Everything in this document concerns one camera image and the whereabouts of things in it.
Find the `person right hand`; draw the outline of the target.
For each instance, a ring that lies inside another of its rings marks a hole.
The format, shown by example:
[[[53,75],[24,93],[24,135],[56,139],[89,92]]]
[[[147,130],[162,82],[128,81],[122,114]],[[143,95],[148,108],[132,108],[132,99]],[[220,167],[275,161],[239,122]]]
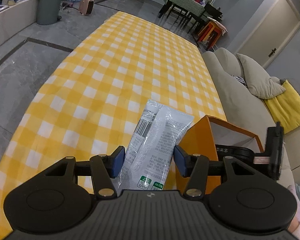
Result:
[[[300,200],[297,197],[296,189],[294,185],[289,185],[289,191],[294,195],[297,202],[296,214],[288,227],[288,231],[297,239],[300,239]]]

